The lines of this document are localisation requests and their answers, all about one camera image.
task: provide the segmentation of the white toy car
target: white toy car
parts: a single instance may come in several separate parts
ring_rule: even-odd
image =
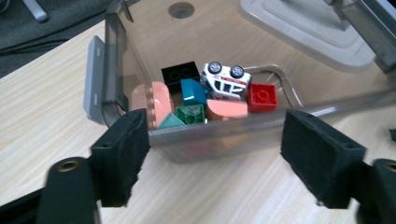
[[[242,100],[251,74],[246,73],[241,66],[230,68],[213,62],[204,65],[201,80],[215,99]]]

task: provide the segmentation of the clear plastic container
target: clear plastic container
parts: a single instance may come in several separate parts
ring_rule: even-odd
[[[237,0],[174,3],[143,0],[126,6],[114,1],[109,7],[102,100],[107,126],[122,111],[135,108],[132,92],[141,85],[151,123],[150,83],[163,82],[162,68],[191,61],[198,70],[214,61],[241,65],[253,82],[276,85],[278,98],[277,109],[270,113],[148,130],[152,148],[174,162],[279,146],[287,108],[327,116],[396,102],[388,77],[374,63],[359,73],[331,68],[244,19]],[[173,95],[175,107],[179,97]]]

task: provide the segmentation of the pink foam piece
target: pink foam piece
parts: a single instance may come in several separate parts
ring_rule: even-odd
[[[209,119],[238,119],[248,116],[248,104],[242,101],[207,100],[206,115]]]
[[[172,98],[168,88],[161,82],[152,82],[155,123],[161,124],[169,113],[173,112]]]

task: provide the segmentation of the screw hole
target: screw hole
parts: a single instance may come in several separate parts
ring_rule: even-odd
[[[174,3],[168,8],[168,13],[175,19],[186,19],[194,13],[194,6],[187,2]]]
[[[396,163],[387,163],[386,166],[391,171],[396,172]]]
[[[78,161],[66,161],[66,162],[62,163],[61,165],[59,165],[58,171],[59,172],[68,172],[68,171],[76,169],[78,166],[79,166]]]

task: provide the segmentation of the desk surface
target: desk surface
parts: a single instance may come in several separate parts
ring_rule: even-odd
[[[0,79],[0,204],[42,188],[56,161],[88,157],[106,130],[82,109],[88,44],[94,35],[104,39],[104,27],[101,22]],[[309,60],[313,70],[325,66]],[[395,112],[396,106],[361,112],[333,126],[368,148],[366,162],[396,160],[388,133]],[[279,147],[187,164],[151,150],[139,176],[128,207],[101,209],[104,223],[355,222],[356,202],[348,210],[317,206]]]

